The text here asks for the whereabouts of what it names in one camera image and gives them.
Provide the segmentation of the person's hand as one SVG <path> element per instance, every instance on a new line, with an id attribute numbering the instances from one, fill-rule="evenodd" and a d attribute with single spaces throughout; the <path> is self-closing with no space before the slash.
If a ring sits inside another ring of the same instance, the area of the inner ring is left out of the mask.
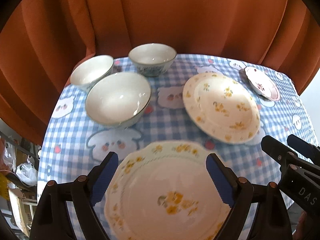
<path id="1" fill-rule="evenodd" d="M 302 211 L 295 232 L 293 233 L 294 240 L 307 239 L 307 236 L 313 227 L 314 221 L 305 211 Z"/>

